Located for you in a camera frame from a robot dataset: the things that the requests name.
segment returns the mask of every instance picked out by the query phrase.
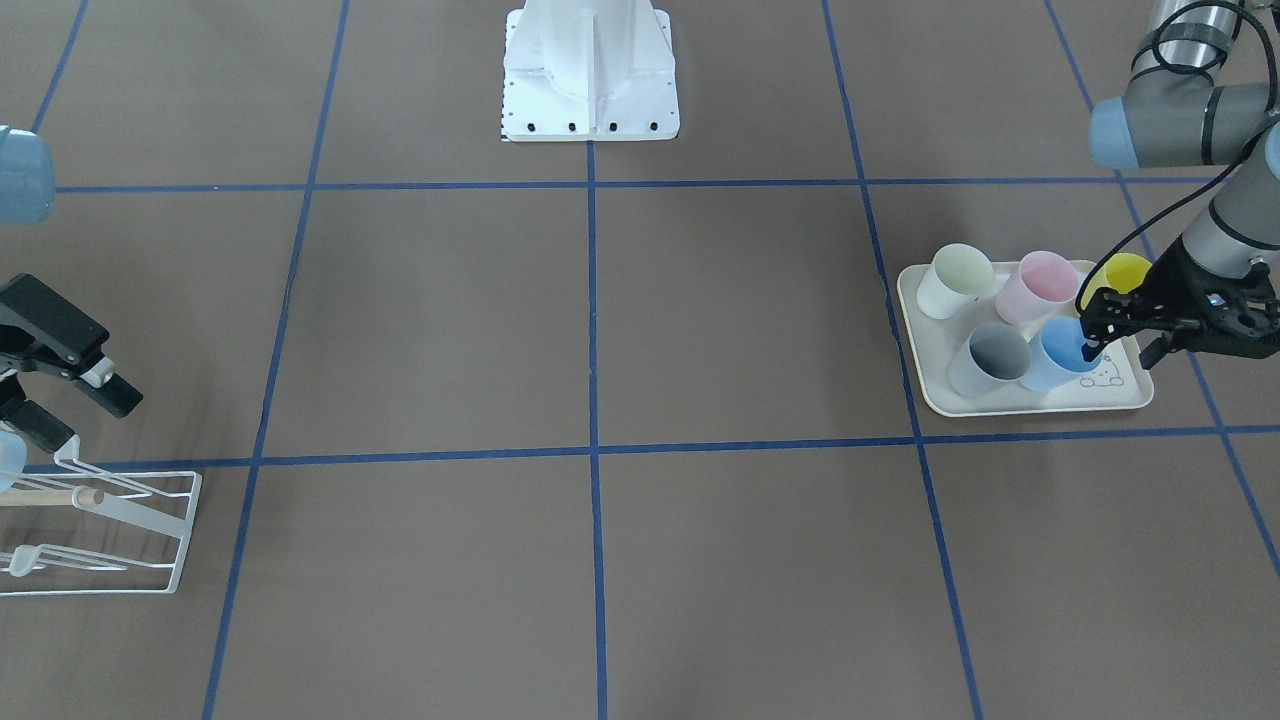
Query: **floor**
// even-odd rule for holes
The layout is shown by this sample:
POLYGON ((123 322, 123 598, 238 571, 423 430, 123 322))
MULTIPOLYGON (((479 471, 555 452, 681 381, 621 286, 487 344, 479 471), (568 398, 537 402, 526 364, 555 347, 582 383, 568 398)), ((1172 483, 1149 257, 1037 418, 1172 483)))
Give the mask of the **floor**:
POLYGON ((0 4, 0 258, 146 400, 24 384, 205 478, 177 594, 0 602, 8 720, 1280 716, 1280 365, 947 419, 887 293, 1213 174, 1089 163, 1147 3, 664 0, 680 137, 594 146, 499 142, 516 5, 0 4))

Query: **wooden stick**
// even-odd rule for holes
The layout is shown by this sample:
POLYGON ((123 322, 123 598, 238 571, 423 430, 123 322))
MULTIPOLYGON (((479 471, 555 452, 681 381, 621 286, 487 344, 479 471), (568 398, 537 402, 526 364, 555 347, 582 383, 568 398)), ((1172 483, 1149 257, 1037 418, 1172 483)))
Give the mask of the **wooden stick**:
POLYGON ((73 489, 8 489, 0 492, 0 507, 69 506, 72 498, 81 505, 101 505, 104 493, 90 487, 73 489))

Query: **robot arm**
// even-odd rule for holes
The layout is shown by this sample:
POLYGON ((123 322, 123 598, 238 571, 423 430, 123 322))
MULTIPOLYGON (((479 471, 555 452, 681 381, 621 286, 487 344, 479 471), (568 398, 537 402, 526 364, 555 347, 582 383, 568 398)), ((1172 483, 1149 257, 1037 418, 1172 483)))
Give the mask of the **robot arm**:
MULTIPOLYGON (((1142 354, 1148 369, 1178 350, 1260 359, 1280 351, 1280 302, 1270 282, 1280 258, 1275 82, 1215 86, 1245 12, 1226 5, 1243 8, 1157 0, 1128 91, 1094 110, 1091 151, 1111 168, 1247 159, 1138 288, 1105 288, 1082 309, 1088 359, 1142 329, 1161 332, 1142 354)), ((1274 78, 1270 45, 1267 55, 1274 78)))

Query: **gray cup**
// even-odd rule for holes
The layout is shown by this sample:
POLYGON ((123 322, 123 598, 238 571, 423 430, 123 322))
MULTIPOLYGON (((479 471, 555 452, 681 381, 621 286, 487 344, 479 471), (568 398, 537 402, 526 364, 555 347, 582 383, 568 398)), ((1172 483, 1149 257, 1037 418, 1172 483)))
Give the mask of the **gray cup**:
POLYGON ((1020 379, 1030 366, 1030 347, 1018 331, 986 323, 969 333, 951 359, 947 379, 959 395, 980 397, 1020 379))

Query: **yellow cup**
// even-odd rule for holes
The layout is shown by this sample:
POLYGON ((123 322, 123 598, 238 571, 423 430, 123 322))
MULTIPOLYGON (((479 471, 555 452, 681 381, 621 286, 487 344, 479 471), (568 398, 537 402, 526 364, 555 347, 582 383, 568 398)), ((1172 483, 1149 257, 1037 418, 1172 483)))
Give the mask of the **yellow cup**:
POLYGON ((1116 292, 1133 292, 1147 277, 1151 269, 1151 260, 1132 252, 1116 252, 1107 260, 1098 274, 1093 275, 1084 288, 1084 306, 1089 305, 1093 293, 1100 288, 1110 287, 1116 292))

